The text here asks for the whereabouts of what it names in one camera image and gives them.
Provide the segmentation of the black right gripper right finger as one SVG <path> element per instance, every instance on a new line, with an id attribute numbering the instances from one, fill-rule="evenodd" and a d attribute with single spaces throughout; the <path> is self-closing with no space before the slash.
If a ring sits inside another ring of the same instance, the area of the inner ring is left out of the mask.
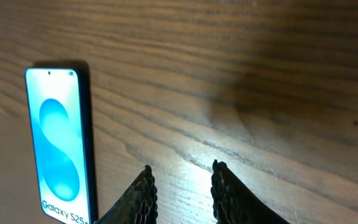
<path id="1" fill-rule="evenodd" d="M 226 224 L 288 224 L 252 193 L 223 161 L 213 162 L 213 215 Z"/>

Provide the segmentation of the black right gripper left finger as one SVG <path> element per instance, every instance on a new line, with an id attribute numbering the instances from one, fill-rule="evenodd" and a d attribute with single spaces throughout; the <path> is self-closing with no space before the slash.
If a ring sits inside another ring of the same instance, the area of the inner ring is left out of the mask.
<path id="1" fill-rule="evenodd" d="M 94 224 L 156 224 L 158 217 L 157 188 L 152 168 L 134 179 L 119 200 Z"/>

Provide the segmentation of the blue Galaxy smartphone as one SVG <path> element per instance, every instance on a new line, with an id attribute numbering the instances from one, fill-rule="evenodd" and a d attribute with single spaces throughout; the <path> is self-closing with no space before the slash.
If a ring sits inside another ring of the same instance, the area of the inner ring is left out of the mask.
<path id="1" fill-rule="evenodd" d="M 88 72 L 30 67 L 24 73 L 40 206 L 62 223 L 98 218 Z"/>

